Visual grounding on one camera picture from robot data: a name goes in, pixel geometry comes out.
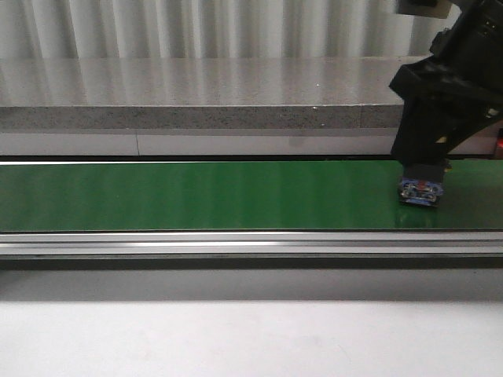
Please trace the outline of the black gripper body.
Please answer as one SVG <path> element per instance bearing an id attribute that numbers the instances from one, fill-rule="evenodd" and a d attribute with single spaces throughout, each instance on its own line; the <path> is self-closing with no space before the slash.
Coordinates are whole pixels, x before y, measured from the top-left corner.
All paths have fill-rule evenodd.
<path id="1" fill-rule="evenodd" d="M 461 15 L 440 31 L 431 55 L 404 64 L 390 88 L 455 116 L 502 116 L 502 2 L 457 1 Z"/>

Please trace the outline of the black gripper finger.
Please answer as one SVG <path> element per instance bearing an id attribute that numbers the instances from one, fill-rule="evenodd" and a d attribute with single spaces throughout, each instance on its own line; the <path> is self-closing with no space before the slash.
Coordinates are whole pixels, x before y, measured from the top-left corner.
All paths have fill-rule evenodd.
<path id="1" fill-rule="evenodd" d="M 453 94 L 405 100 L 391 155 L 404 166 L 435 165 L 459 144 L 502 120 L 502 97 L 495 101 Z"/>

